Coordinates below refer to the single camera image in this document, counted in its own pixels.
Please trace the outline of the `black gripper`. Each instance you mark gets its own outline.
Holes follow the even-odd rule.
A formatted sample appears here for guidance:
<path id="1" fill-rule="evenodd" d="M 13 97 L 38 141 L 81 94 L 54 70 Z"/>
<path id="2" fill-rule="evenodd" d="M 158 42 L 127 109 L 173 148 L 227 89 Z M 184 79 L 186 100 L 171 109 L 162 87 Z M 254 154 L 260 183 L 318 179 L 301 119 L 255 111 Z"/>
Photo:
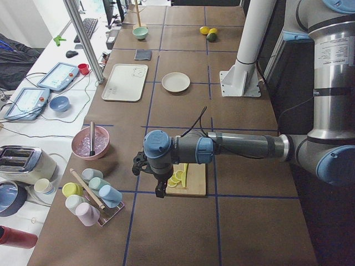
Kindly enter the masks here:
<path id="1" fill-rule="evenodd" d="M 172 169 L 168 170 L 168 172 L 166 172 L 166 173 L 162 173 L 162 174 L 155 173 L 154 174 L 154 177 L 158 181 L 158 184 L 155 188 L 156 197 L 161 197 L 161 198 L 165 197 L 168 179 L 171 176 L 172 176 Z"/>

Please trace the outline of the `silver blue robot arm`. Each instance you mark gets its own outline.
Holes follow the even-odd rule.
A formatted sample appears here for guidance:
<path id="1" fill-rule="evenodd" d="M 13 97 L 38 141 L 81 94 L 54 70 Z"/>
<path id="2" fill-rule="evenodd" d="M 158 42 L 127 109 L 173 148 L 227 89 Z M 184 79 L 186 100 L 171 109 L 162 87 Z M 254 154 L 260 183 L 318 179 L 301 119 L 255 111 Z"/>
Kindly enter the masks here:
<path id="1" fill-rule="evenodd" d="M 287 1 L 285 40 L 312 39 L 313 128 L 305 135 L 241 135 L 189 129 L 170 137 L 149 132 L 134 158 L 133 174 L 152 174 L 163 198 L 173 166 L 209 163 L 218 154 L 280 158 L 334 186 L 354 183 L 354 2 Z"/>

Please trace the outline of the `white robot base pillar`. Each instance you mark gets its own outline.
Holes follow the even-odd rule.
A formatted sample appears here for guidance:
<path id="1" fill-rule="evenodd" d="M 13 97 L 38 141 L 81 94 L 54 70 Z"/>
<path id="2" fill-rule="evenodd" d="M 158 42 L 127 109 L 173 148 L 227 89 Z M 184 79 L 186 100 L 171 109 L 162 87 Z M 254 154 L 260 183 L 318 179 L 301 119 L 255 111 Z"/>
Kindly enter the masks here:
<path id="1" fill-rule="evenodd" d="M 220 71 L 223 97 L 260 97 L 256 62 L 276 0 L 251 0 L 234 65 Z"/>

